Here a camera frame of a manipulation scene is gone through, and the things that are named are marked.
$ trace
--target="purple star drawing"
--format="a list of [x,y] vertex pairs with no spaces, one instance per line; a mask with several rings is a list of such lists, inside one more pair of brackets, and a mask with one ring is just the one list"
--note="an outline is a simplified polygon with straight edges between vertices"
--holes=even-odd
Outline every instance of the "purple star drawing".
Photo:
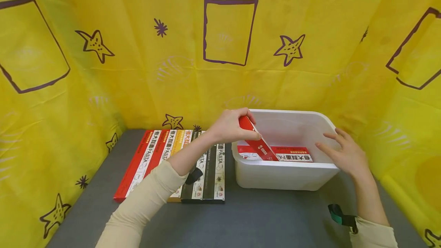
[[[203,59],[207,62],[214,62],[214,63],[230,63],[233,65],[240,65],[240,66],[245,66],[247,64],[247,59],[248,59],[248,54],[250,51],[250,46],[251,46],[251,36],[252,36],[252,32],[253,32],[253,24],[254,24],[254,18],[256,15],[256,9],[257,9],[257,4],[258,4],[259,0],[204,0],[204,39],[203,39]],[[238,60],[223,60],[223,59],[219,59],[220,57],[218,55],[214,55],[211,56],[211,54],[209,53],[210,49],[214,49],[214,45],[210,46],[210,42],[207,42],[207,33],[210,31],[219,31],[220,29],[217,28],[216,26],[216,22],[215,19],[213,19],[214,21],[209,23],[209,14],[207,14],[207,7],[209,4],[211,5],[211,8],[221,8],[222,12],[224,13],[230,13],[230,12],[234,12],[235,10],[238,9],[238,6],[241,5],[252,5],[253,7],[253,15],[251,17],[251,13],[250,13],[250,32],[248,33],[247,31],[242,32],[244,34],[244,37],[235,37],[235,39],[237,40],[243,40],[243,39],[247,39],[247,50],[246,52],[244,52],[240,57],[238,57]],[[230,55],[226,55],[223,56],[226,59],[227,58],[232,58],[232,56]]]
[[366,28],[366,31],[364,32],[363,36],[361,37],[360,43],[363,42],[363,39],[365,39],[365,37],[368,35],[368,29],[369,29],[369,27]]
[[[14,71],[8,71],[8,68],[6,65],[1,65],[0,63],[0,69],[3,72],[3,74],[5,75],[5,77],[8,79],[9,83],[11,83],[12,87],[15,89],[15,91],[17,91],[19,94],[23,94],[23,93],[27,93],[27,92],[32,92],[32,91],[36,91],[39,89],[43,89],[46,88],[48,86],[54,85],[56,82],[58,82],[61,79],[64,79],[70,72],[70,66],[69,63],[67,63],[67,59],[64,56],[63,50],[61,50],[60,44],[58,43],[58,41],[56,40],[54,34],[52,33],[52,30],[49,27],[49,24],[47,24],[46,19],[43,16],[43,13],[40,10],[40,7],[38,7],[38,4],[35,0],[7,0],[7,1],[2,1],[0,2],[0,11],[1,10],[7,10],[8,8],[15,8],[17,6],[20,5],[24,5],[24,4],[28,4],[30,3],[31,5],[35,5],[35,7],[38,10],[38,13],[40,13],[41,18],[44,21],[44,24],[47,27],[47,30],[49,31],[49,35],[47,35],[47,37],[52,37],[53,41],[55,42],[56,47],[60,50],[61,56],[63,56],[64,61],[66,62],[66,66],[67,66],[67,71],[63,74],[60,75],[58,78],[55,79],[50,79],[48,82],[42,83],[40,85],[37,86],[20,86],[19,83],[17,83],[15,81],[15,77],[20,78],[20,74],[16,74],[14,73]],[[41,36],[41,38],[44,38],[45,33],[39,33],[38,36]]]
[[183,120],[182,116],[173,117],[172,115],[165,115],[165,121],[162,123],[162,126],[170,125],[170,129],[184,129],[181,121]]
[[159,22],[156,20],[156,18],[154,18],[154,20],[156,22],[155,29],[157,30],[156,33],[158,33],[157,36],[161,35],[161,37],[163,38],[164,35],[167,35],[165,31],[168,30],[168,28],[166,25],[164,25],[164,22],[161,22],[160,19]]
[[280,36],[282,40],[282,47],[280,47],[274,56],[282,56],[285,55],[285,62],[283,66],[288,66],[292,62],[293,59],[302,59],[301,45],[305,39],[305,34],[302,34],[298,39],[292,41],[287,36]]
[[420,82],[417,85],[415,83],[410,84],[410,83],[406,83],[405,80],[400,79],[399,74],[400,71],[398,71],[396,68],[394,68],[392,65],[394,64],[394,59],[395,57],[397,57],[401,51],[403,50],[403,47],[406,45],[407,42],[409,42],[409,40],[412,38],[413,34],[417,33],[418,29],[420,28],[421,23],[424,21],[424,19],[426,19],[429,15],[433,15],[434,18],[437,19],[441,19],[441,13],[436,10],[435,8],[429,7],[427,9],[427,11],[423,14],[423,16],[420,18],[420,20],[417,22],[417,24],[415,25],[415,27],[413,27],[413,29],[411,30],[411,32],[407,35],[407,37],[404,39],[404,41],[401,43],[400,47],[398,47],[397,51],[395,51],[395,53],[393,54],[393,56],[391,57],[391,59],[388,61],[388,63],[386,64],[386,67],[391,70],[392,72],[394,72],[395,74],[397,74],[397,80],[399,83],[401,83],[404,86],[407,86],[409,88],[414,88],[414,89],[418,89],[421,90],[423,88],[425,88],[430,82],[432,82],[433,80],[436,79],[436,77],[438,77],[441,74],[441,69],[436,71],[435,74],[433,74],[430,78],[428,78],[425,82]]
[[84,52],[95,51],[101,63],[104,63],[106,61],[105,56],[109,56],[109,57],[115,56],[115,54],[113,54],[104,45],[103,38],[99,30],[95,30],[92,36],[89,36],[89,34],[87,34],[84,31],[76,30],[75,32],[85,40],[83,51]]
[[113,136],[111,137],[111,140],[106,142],[106,147],[108,149],[108,152],[110,152],[113,149],[113,147],[116,145],[117,142],[118,142],[118,135],[114,133]]
[[70,204],[63,204],[63,201],[61,201],[61,195],[58,193],[55,200],[55,207],[49,213],[40,217],[40,221],[46,223],[46,225],[44,225],[44,239],[47,238],[52,227],[56,224],[61,225],[61,222],[63,222],[66,217],[66,212],[70,207]]
[[441,235],[435,235],[431,230],[426,229],[424,231],[424,236],[430,242],[429,248],[441,247]]

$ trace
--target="finger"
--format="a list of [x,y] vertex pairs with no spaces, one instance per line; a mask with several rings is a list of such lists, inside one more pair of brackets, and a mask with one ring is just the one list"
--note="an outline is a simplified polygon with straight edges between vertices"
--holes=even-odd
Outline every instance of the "finger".
[[323,143],[315,143],[315,146],[321,150],[322,152],[324,152],[327,156],[329,156],[329,158],[331,158],[331,160],[334,161],[334,159],[337,157],[337,151],[334,149],[331,149],[328,145],[325,145]]
[[337,141],[337,143],[340,144],[341,147],[343,147],[346,144],[346,140],[341,135],[333,134],[333,133],[323,133],[323,135],[326,138],[334,139]]
[[240,135],[243,138],[242,140],[258,141],[262,138],[259,132],[253,130],[246,130],[246,129],[241,129]]
[[252,115],[252,113],[248,108],[240,108],[237,109],[236,111],[240,116],[247,116],[250,119],[251,123],[256,124],[256,119],[254,118],[254,116]]
[[339,129],[339,128],[336,128],[335,132],[337,132],[339,135],[342,135],[343,138],[345,138],[346,140],[353,141],[351,135],[349,135],[349,133],[347,133],[346,131]]

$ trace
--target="right hand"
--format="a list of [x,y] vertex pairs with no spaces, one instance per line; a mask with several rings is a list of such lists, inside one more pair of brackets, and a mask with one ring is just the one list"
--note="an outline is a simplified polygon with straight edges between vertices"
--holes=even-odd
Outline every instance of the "right hand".
[[358,146],[352,137],[342,129],[335,129],[337,134],[325,133],[327,138],[336,140],[340,146],[340,150],[334,150],[323,143],[315,145],[326,155],[331,158],[334,164],[352,177],[358,175],[370,174],[368,159],[366,153]]
[[260,140],[258,132],[242,129],[239,126],[241,116],[249,117],[256,124],[252,113],[248,108],[225,110],[214,124],[204,133],[211,137],[214,144],[232,143],[239,140]]

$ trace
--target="product image on box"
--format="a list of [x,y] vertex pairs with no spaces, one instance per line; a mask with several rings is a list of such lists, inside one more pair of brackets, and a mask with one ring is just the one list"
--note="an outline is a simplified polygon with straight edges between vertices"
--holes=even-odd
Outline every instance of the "product image on box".
[[[155,167],[186,147],[202,133],[196,130],[147,130],[113,199],[119,203],[123,202]],[[224,147],[224,144],[217,144],[204,153],[190,172],[192,174],[198,168],[202,175],[195,179],[194,183],[181,186],[167,201],[223,203]]]
[[[258,132],[255,128],[254,124],[250,121],[247,116],[242,116],[239,118],[239,126],[246,130],[252,130]],[[258,141],[245,140],[250,147],[254,149],[254,152],[257,153],[262,160],[266,161],[279,161],[276,157],[275,153],[271,149],[271,147],[267,144],[267,142],[263,139],[263,137]]]
[[[279,161],[314,162],[306,147],[271,147]],[[262,160],[250,146],[237,146],[239,154],[247,160]]]

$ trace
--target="left hand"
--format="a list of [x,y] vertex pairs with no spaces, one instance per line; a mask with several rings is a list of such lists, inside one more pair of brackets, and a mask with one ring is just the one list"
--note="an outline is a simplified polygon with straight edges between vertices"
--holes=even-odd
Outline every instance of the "left hand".
[[240,140],[260,140],[258,132],[242,129],[239,126],[239,117],[247,116],[253,124],[256,120],[248,108],[225,110],[217,121],[205,132],[215,144],[232,143]]

